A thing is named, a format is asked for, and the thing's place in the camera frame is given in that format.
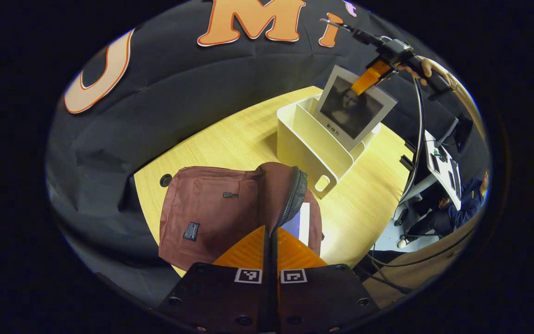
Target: blue jacket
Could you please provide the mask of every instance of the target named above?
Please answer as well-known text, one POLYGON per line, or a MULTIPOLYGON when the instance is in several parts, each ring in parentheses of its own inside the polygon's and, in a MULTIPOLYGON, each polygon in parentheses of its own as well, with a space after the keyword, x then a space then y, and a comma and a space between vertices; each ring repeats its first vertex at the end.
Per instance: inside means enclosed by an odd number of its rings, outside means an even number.
POLYGON ((472 178, 469 182, 461 186, 460 210, 454 207, 452 201, 449 204, 448 214, 454 228, 463 226, 481 208, 484 198, 481 196, 481 192, 479 192, 479 187, 482 183, 480 179, 472 178))

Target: desk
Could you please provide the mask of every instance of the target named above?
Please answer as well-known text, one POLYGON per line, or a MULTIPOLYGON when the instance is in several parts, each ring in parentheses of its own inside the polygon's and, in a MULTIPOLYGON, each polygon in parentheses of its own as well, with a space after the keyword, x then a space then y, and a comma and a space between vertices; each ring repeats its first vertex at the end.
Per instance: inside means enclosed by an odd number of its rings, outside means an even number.
MULTIPOLYGON (((432 161, 432 155, 434 150, 436 150, 434 146, 434 141, 436 140, 434 136, 432 136, 428 131, 424 131, 424 142, 426 150, 422 152, 421 154, 425 154, 425 156, 420 156, 420 159, 425 158, 426 159, 426 166, 428 166, 428 170, 430 170, 430 175, 428 175, 425 179, 421 180, 418 184, 414 185, 413 188, 409 191, 409 194, 405 196, 403 201, 401 203, 405 203, 407 199, 410 199, 411 197, 421 193, 425 189, 427 189, 429 186, 434 184, 436 181, 438 181, 440 184, 442 184, 442 187, 446 190, 447 194, 451 198, 451 201, 454 203, 454 207, 456 207, 457 210, 460 210, 460 199, 458 198, 456 194, 456 189, 454 189, 451 185, 451 177, 449 176, 449 171, 452 173, 452 165, 451 165, 451 155, 446 152, 446 162, 440 161, 440 159, 437 159, 439 172, 437 172, 434 169, 434 162, 432 161)), ((457 165, 457 173, 454 175, 454 178, 458 178, 458 184, 461 183, 460 179, 460 170, 457 165)))
MULTIPOLYGON (((174 175, 191 166, 254 171, 263 162, 278 161, 277 110, 321 92, 307 87, 246 108, 191 136, 135 173, 141 208, 156 243, 167 192, 159 184, 164 174, 174 175)), ((343 180, 325 199, 317 197, 324 233, 320 256, 325 262, 354 267, 378 239, 407 183, 409 171, 400 162, 403 154, 411 154, 405 141, 382 125, 343 180)))

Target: person's hand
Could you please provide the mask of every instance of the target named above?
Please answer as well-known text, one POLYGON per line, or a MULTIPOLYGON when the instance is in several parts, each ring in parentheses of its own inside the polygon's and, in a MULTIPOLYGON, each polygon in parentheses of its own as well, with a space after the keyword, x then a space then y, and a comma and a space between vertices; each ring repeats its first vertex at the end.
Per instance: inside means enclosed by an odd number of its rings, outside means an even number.
POLYGON ((445 208, 449 204, 450 201, 451 201, 450 199, 441 199, 440 202, 438 203, 438 209, 445 208))
MULTIPOLYGON (((446 82, 449 84, 449 86, 452 89, 456 89, 456 80, 452 80, 453 76, 450 72, 448 72, 442 65, 436 63, 432 59, 427 59, 426 57, 417 56, 419 59, 421 59, 421 68, 424 70, 424 74, 426 77, 432 76, 432 69, 434 69, 438 74, 442 76, 446 80, 446 82)), ((399 70, 407 70, 407 72, 411 73, 411 76, 413 76, 416 79, 421 78, 419 74, 417 74, 411 67, 404 66, 404 65, 398 65, 397 68, 399 70)), ((421 84, 422 85, 428 85, 428 82, 426 79, 421 78, 421 84)))

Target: letter m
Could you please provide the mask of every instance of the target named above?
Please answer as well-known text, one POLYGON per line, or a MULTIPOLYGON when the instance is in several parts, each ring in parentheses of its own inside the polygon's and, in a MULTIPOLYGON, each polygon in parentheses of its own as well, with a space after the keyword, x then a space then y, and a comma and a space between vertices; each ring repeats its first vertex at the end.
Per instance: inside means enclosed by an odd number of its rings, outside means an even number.
POLYGON ((236 41, 240 32, 234 30, 234 17, 250 38, 257 38, 273 19, 273 28, 265 36, 270 40, 295 42, 302 0, 271 0, 263 6, 259 0, 213 0, 210 26, 206 34, 197 39, 201 46, 225 44, 236 41))

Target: orange letter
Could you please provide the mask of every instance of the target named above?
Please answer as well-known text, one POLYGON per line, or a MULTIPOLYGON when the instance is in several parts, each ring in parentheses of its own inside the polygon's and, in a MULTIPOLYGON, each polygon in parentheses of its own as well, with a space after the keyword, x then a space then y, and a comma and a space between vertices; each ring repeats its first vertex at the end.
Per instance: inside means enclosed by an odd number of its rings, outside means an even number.
POLYGON ((259 0, 214 0, 210 26, 206 34, 197 39, 201 46, 231 43, 240 37, 234 30, 234 16, 250 38, 257 38, 273 18, 273 28, 265 36, 270 40, 295 42, 300 9, 306 6, 302 0, 271 0, 263 6, 259 0))
MULTIPOLYGON (((338 25, 341 25, 343 23, 343 19, 341 17, 338 17, 334 13, 327 13, 327 19, 333 23, 337 23, 338 25)), ((323 36, 318 40, 318 44, 326 47, 334 47, 335 46, 335 36, 337 36, 337 31, 339 28, 331 25, 327 25, 327 28, 324 31, 323 36)))
POLYGON ((121 79, 131 55, 131 35, 133 30, 127 32, 112 44, 108 45, 106 50, 106 68, 102 76, 89 87, 84 87, 82 82, 82 73, 78 75, 67 89, 64 99, 67 111, 72 114, 78 114, 93 106, 121 79))

